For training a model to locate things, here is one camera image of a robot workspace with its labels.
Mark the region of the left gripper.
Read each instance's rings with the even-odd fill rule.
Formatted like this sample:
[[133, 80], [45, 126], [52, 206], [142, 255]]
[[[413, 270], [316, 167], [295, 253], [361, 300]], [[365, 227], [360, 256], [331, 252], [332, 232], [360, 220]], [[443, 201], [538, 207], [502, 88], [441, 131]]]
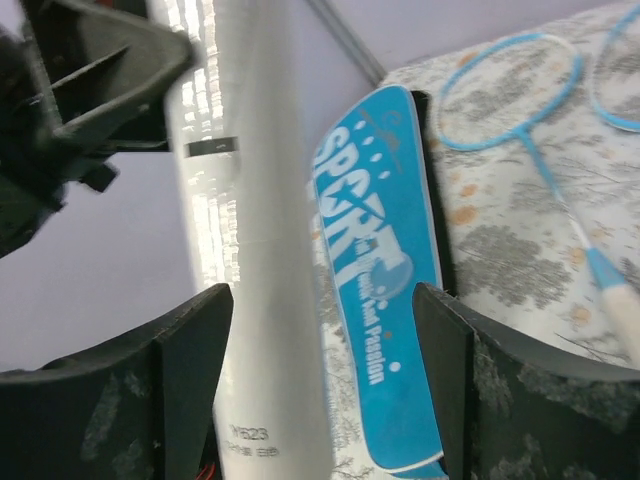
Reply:
[[68, 181], [103, 192], [125, 133], [193, 65], [187, 36], [89, 1], [22, 1], [24, 39], [1, 29], [1, 255], [65, 206]]

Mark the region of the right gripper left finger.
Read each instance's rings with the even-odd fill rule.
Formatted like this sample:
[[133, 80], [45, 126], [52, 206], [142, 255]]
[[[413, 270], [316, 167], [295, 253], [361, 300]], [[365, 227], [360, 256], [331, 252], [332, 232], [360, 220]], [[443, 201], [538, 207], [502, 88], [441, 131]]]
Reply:
[[233, 297], [214, 285], [92, 348], [1, 376], [5, 479], [192, 479]]

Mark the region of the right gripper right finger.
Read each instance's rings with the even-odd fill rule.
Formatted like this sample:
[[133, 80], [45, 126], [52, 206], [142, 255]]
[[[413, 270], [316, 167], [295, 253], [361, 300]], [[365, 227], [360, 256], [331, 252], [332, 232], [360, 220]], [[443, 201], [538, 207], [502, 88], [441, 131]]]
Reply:
[[548, 345], [424, 283], [413, 312], [450, 478], [638, 478], [638, 371]]

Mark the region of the white shuttlecock tube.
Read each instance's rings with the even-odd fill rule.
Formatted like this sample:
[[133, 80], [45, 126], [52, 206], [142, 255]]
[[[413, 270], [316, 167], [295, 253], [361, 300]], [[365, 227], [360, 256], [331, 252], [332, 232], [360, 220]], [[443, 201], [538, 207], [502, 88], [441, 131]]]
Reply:
[[154, 1], [196, 66], [168, 96], [199, 288], [233, 318], [213, 417], [227, 479], [327, 479], [333, 450], [282, 1]]

